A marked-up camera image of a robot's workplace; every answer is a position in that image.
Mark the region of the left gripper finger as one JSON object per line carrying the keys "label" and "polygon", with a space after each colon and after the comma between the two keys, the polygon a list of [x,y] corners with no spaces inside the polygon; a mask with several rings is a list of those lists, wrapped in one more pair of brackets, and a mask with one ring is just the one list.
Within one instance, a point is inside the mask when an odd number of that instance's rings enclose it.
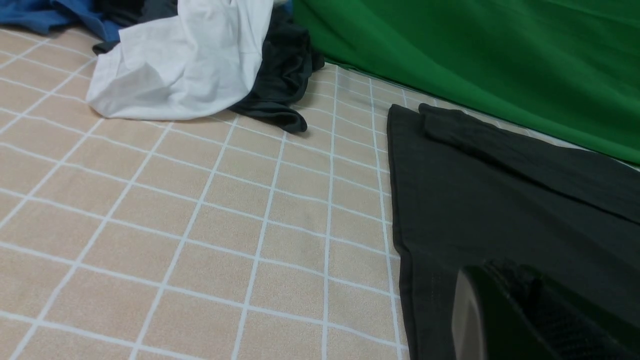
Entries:
{"label": "left gripper finger", "polygon": [[451,334],[457,360],[637,360],[639,328],[537,269],[462,267]]}

